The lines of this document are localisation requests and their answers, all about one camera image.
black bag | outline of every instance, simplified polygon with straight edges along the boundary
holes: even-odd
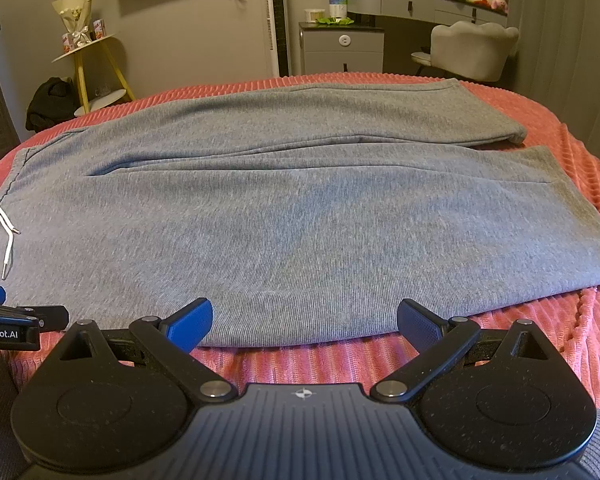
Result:
[[[80,106],[71,82],[52,77],[42,83],[27,108],[26,129],[41,132],[74,118]]]

white vertical air conditioner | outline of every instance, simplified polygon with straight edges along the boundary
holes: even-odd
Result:
[[[264,35],[268,62],[273,77],[291,75],[288,27],[286,26],[286,0],[262,0]]]

wooden table leg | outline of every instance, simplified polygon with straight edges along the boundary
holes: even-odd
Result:
[[[136,96],[131,91],[131,88],[129,87],[129,84],[126,82],[125,77],[122,75],[122,72],[120,72],[120,68],[118,67],[118,64],[116,63],[116,60],[114,59],[113,55],[111,54],[109,47],[107,46],[107,44],[104,41],[100,42],[100,46],[104,50],[104,54],[105,54],[105,56],[107,56],[107,59],[109,60],[109,63],[113,69],[113,72],[116,73],[116,76],[118,78],[118,81],[120,81],[122,88],[124,88],[126,90],[126,95],[128,95],[132,101],[135,101]]]
[[[80,96],[80,104],[84,109],[84,113],[89,113],[89,98],[87,97],[87,85],[84,80],[84,66],[82,65],[82,53],[80,51],[74,54],[75,71],[78,74],[78,95]]]

ribbed pink bedspread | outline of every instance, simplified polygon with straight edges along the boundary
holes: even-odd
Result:
[[[132,103],[104,108],[40,132],[0,161],[0,185],[18,150],[43,144],[71,128],[102,123],[166,101],[311,82],[415,83],[428,80],[433,79],[338,73],[171,90]],[[580,192],[600,212],[600,161],[587,152],[564,124],[542,105],[520,95],[477,84],[463,84],[480,99],[526,126],[528,136],[524,146],[548,146]],[[600,408],[600,286],[495,310],[474,319],[485,328],[508,328],[512,321],[519,318],[533,319],[538,323]],[[4,352],[18,386],[29,379],[60,336],[61,333],[43,335],[42,350],[39,352]],[[360,382],[368,390],[383,376],[413,358],[416,352],[399,335],[389,334],[292,348],[204,348],[194,350],[192,355],[241,388],[248,382]]]

pink stuffed toy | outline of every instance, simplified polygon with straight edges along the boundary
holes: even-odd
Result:
[[[491,2],[491,9],[504,10],[504,13],[508,14],[509,13],[509,0],[493,0]]]

